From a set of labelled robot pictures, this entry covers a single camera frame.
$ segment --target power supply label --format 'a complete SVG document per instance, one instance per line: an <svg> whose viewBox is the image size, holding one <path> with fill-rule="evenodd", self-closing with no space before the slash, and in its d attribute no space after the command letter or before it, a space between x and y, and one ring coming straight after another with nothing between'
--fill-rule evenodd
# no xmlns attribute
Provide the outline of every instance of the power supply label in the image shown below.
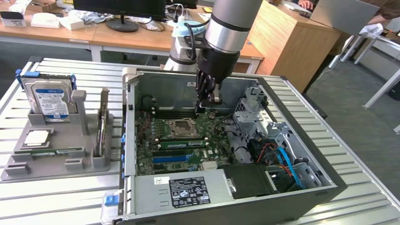
<svg viewBox="0 0 400 225"><path fill-rule="evenodd" d="M169 189L174 208L210 203L203 177L169 180Z"/></svg>
<svg viewBox="0 0 400 225"><path fill-rule="evenodd" d="M42 115L51 119L67 117L67 106L62 100L63 91L59 89L35 89L35 96Z"/></svg>

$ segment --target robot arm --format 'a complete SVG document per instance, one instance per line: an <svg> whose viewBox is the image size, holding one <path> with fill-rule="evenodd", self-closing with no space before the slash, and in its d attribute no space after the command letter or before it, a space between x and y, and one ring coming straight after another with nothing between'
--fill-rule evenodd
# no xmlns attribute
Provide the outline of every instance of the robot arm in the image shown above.
<svg viewBox="0 0 400 225"><path fill-rule="evenodd" d="M195 113L222 104L222 80L231 74L262 0L215 0L197 68Z"/></svg>

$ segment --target hard drive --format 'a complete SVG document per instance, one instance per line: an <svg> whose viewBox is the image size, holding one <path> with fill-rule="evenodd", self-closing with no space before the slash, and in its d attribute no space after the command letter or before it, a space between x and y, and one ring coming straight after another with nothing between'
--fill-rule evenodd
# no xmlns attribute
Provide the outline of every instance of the hard drive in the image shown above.
<svg viewBox="0 0 400 225"><path fill-rule="evenodd" d="M70 99L75 89L74 75L21 75L31 113L42 114L47 122L69 120L69 114L77 113L75 104Z"/></svg>

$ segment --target person's hand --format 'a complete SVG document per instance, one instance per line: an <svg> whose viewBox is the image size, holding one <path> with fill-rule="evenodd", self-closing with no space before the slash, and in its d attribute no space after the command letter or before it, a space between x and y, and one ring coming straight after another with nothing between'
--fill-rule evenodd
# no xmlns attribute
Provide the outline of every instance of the person's hand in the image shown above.
<svg viewBox="0 0 400 225"><path fill-rule="evenodd" d="M305 9L313 10L313 3L307 0L299 0L298 5Z"/></svg>

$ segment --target aluminum extrusion table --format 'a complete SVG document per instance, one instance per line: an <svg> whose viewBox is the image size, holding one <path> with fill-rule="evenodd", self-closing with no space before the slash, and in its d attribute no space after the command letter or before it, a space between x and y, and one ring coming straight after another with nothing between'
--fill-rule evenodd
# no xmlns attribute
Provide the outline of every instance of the aluminum extrusion table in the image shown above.
<svg viewBox="0 0 400 225"><path fill-rule="evenodd" d="M110 88L109 110L115 117L113 162L107 172L51 180L1 183L0 224L99 224L101 197L105 192L118 188L121 70L126 66L130 65L46 58L33 65L39 72L62 75L74 73L78 89L87 93L86 113L94 113L99 106L101 88ZM265 80L349 186L327 204L318 205L297 221L286 224L400 224L398 200L310 108L301 94L279 77L266 76ZM278 115L277 110L270 107L271 113ZM27 121L29 108L25 93L14 82L0 101L0 172Z"/></svg>

